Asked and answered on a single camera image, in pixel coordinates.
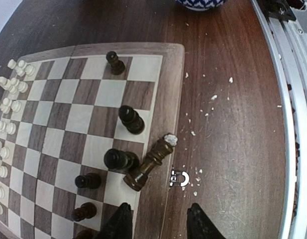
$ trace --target blue and white bowl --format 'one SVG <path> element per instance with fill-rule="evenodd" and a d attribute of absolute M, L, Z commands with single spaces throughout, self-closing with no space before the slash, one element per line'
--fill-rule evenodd
<path fill-rule="evenodd" d="M 223 5 L 227 0 L 175 0 L 193 11 L 206 11 Z"/>

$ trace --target patterned ceramic bowl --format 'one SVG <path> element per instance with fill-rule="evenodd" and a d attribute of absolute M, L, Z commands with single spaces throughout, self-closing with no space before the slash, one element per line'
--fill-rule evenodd
<path fill-rule="evenodd" d="M 206 11 L 223 5 L 227 0 L 175 0 L 193 11 Z"/>

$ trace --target dark brown chess piece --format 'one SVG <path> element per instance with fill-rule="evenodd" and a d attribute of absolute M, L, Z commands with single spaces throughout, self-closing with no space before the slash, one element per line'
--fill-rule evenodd
<path fill-rule="evenodd" d="M 157 165 L 162 165 L 162 160 L 173 152 L 177 140 L 173 134 L 167 134 L 159 139 L 146 154 L 144 162 L 123 178 L 125 183 L 133 190 L 140 191 L 148 180 L 148 174 Z"/>
<path fill-rule="evenodd" d="M 73 239 L 93 239 L 93 232 L 90 230 L 83 230 L 79 232 Z"/>
<path fill-rule="evenodd" d="M 121 106 L 118 112 L 122 124 L 132 134 L 140 134 L 144 130 L 144 121 L 137 111 L 130 106 Z"/>
<path fill-rule="evenodd" d="M 106 59 L 111 66 L 111 73 L 113 75 L 117 76 L 124 72 L 125 65 L 122 61 L 119 60 L 117 53 L 115 53 L 114 51 L 108 52 L 106 55 Z"/>
<path fill-rule="evenodd" d="M 84 219 L 93 218 L 97 214 L 97 208 L 93 203 L 84 203 L 80 208 L 74 209 L 72 219 L 75 222 L 80 222 Z"/>
<path fill-rule="evenodd" d="M 104 155 L 104 164 L 108 169 L 133 170 L 139 166 L 138 156 L 129 151 L 121 151 L 115 148 L 109 149 Z"/>
<path fill-rule="evenodd" d="M 78 188 L 96 189 L 100 187 L 101 183 L 102 183 L 102 178 L 96 173 L 79 175 L 75 179 L 75 185 Z"/>

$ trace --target chessboard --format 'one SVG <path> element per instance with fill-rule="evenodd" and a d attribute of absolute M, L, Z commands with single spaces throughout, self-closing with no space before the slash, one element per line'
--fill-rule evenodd
<path fill-rule="evenodd" d="M 121 75 L 111 74 L 105 58 L 109 51 L 115 51 L 125 63 Z M 8 168 L 8 176 L 0 178 L 5 191 L 0 199 L 0 222 L 22 239 L 71 239 L 84 229 L 98 232 L 118 206 L 127 202 L 133 229 L 149 225 L 137 218 L 149 209 L 150 198 L 156 201 L 157 192 L 167 193 L 173 155 L 155 169 L 159 173 L 152 173 L 141 192 L 126 185 L 122 172 L 108 170 L 103 156 L 108 149 L 117 148 L 143 158 L 157 139 L 176 133 L 183 46 L 80 45 L 19 60 L 36 70 L 24 77 L 13 71 L 10 79 L 26 82 L 28 90 L 14 95 L 5 91 L 2 98 L 18 100 L 22 107 L 17 113 L 0 111 L 0 120 L 16 125 L 13 135 L 0 132 L 0 141 L 10 150 L 8 158 L 0 158 L 0 164 Z M 121 105 L 132 106 L 143 118 L 146 126 L 141 134 L 130 134 L 122 125 L 118 117 Z M 101 176 L 101 187 L 78 189 L 75 178 L 90 172 Z M 97 215 L 73 222 L 73 209 L 85 202 L 96 205 Z"/>

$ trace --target black pawn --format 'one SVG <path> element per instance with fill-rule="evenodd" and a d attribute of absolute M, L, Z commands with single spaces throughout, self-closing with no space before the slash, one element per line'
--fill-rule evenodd
<path fill-rule="evenodd" d="M 80 208 L 74 209 L 72 219 L 80 222 L 84 219 L 93 218 L 97 214 L 97 208 L 93 203 L 84 203 Z"/>
<path fill-rule="evenodd" d="M 88 173 L 86 175 L 79 175 L 75 179 L 77 188 L 96 189 L 100 187 L 102 178 L 96 173 Z"/>
<path fill-rule="evenodd" d="M 93 239 L 93 233 L 90 230 L 83 230 L 79 232 L 73 239 Z"/>
<path fill-rule="evenodd" d="M 144 121 L 137 111 L 130 106 L 121 106 L 118 112 L 122 124 L 132 134 L 140 134 L 144 130 Z"/>
<path fill-rule="evenodd" d="M 114 51 L 108 52 L 106 55 L 106 59 L 111 66 L 111 73 L 113 75 L 117 76 L 124 72 L 125 65 L 122 61 L 119 60 L 117 53 L 115 53 Z"/>
<path fill-rule="evenodd" d="M 133 152 L 124 152 L 115 148 L 109 149 L 104 155 L 104 164 L 108 169 L 135 169 L 140 160 Z"/>

